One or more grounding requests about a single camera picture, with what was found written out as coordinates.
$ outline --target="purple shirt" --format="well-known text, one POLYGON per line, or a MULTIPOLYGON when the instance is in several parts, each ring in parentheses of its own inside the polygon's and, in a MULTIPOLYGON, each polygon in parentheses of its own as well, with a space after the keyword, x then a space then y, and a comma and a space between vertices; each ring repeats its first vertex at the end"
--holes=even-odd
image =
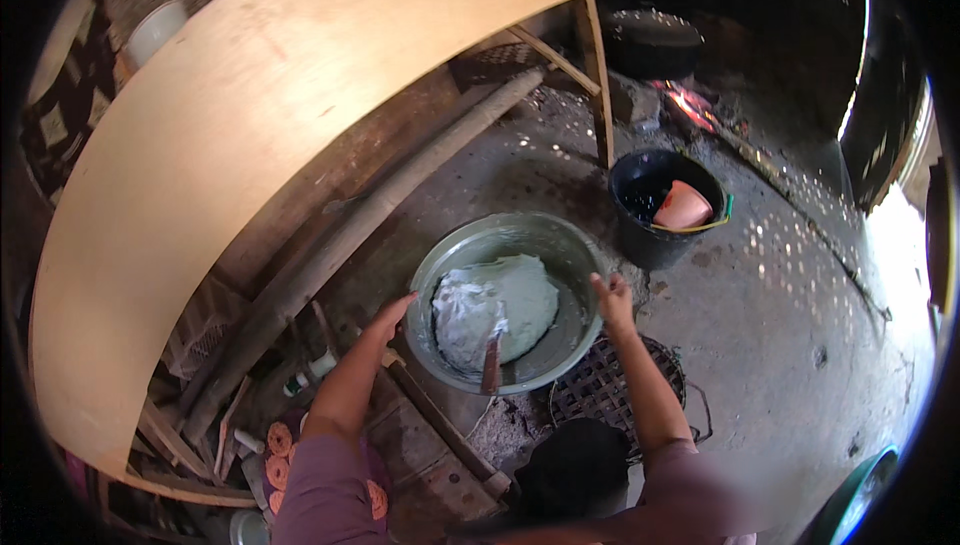
MULTIPOLYGON (((674 443, 649 455, 652 463, 644 468, 647 479, 637 506, 582 525, 595 530, 598 537, 617 535, 624 543, 634 540, 626 535, 635 535, 635 541, 644 544, 755 543, 755 534, 712 537, 682 528, 697 524, 695 518, 700 516, 712 526, 722 526, 727 513, 722 485, 711 483, 706 469, 691 463, 693 454, 692 444, 674 443)), ((299 443, 274 523, 272 545, 389 545, 390 538, 374 521, 367 491, 369 472, 356 452, 334 435, 299 443)), ((553 534, 557 531, 564 528, 548 529, 553 534)))

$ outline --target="white dough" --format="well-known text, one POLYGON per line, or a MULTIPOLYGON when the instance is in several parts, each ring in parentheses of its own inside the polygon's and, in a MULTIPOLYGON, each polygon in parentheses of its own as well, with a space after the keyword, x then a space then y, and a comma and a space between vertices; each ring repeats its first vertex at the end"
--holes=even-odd
POLYGON ((450 270, 433 295, 437 347, 458 369, 482 372, 491 332, 504 328, 500 363, 513 361, 553 324, 558 296, 544 263, 529 255, 450 270))

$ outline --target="person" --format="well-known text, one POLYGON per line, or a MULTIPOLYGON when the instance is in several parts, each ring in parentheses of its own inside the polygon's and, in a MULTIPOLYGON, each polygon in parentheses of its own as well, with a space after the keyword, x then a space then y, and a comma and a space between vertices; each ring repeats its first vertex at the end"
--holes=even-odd
MULTIPOLYGON (((738 521, 744 515, 737 495, 716 479, 709 467, 695 463, 697 448, 684 410, 637 333, 629 285, 618 274, 611 275, 608 282, 592 274, 590 282, 597 294, 606 333, 626 377, 636 440, 643 457, 645 483, 640 500, 633 507, 603 518, 590 517, 586 510, 580 517, 564 519, 546 514, 532 521, 508 513, 504 516, 508 518, 506 522, 487 525, 488 534, 482 540, 505 545, 755 543, 755 534, 737 536, 738 527, 742 527, 738 521), (494 527, 495 534, 489 533, 489 527, 494 527)), ((367 486, 370 471, 361 451, 361 431, 384 350, 416 296, 412 292, 378 311, 320 384, 290 468, 286 494, 272 530, 273 545, 390 543, 390 537, 378 527, 372 513, 367 486)), ((572 422, 568 424, 572 426, 561 425, 534 449, 526 473, 523 468, 516 471, 521 486, 521 476, 546 476, 554 484, 564 483, 565 477, 558 476, 565 472, 562 467, 580 467, 581 475, 594 472, 594 466, 613 468, 613 476, 622 474, 626 479, 625 450, 617 453, 615 436, 592 431, 587 425, 579 430, 572 422), (591 449, 591 443, 600 443, 600 449, 591 449), (603 459, 596 459, 597 451, 612 452, 611 457, 623 456, 624 464, 615 459, 604 465, 603 459), (572 464, 570 455, 574 455, 572 464), (594 466, 584 470, 582 463, 576 462, 576 455, 580 455, 580 461, 591 458, 594 466), (558 460, 566 466, 558 466, 558 460)), ((574 478, 566 483, 576 484, 575 474, 570 474, 574 478)), ((568 492, 585 490, 574 487, 568 492)), ((451 538, 457 539, 457 543, 467 542, 462 540, 463 533, 451 538)))

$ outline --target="plywood board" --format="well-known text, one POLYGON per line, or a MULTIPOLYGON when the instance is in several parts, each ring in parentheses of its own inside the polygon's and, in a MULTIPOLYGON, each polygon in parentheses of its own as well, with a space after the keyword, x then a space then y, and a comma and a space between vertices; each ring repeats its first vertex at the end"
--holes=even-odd
POLYGON ((54 439, 121 478, 190 294, 333 139, 427 71, 567 0, 214 0, 102 118, 56 209, 30 325, 54 439))

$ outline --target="white container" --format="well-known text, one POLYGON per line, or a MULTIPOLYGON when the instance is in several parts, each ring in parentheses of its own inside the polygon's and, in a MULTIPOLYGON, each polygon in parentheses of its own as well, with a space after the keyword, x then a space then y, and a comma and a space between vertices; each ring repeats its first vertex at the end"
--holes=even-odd
POLYGON ((180 32, 186 20, 184 0, 167 1, 151 11, 126 42, 126 55, 135 65, 135 69, 143 68, 164 43, 180 32))

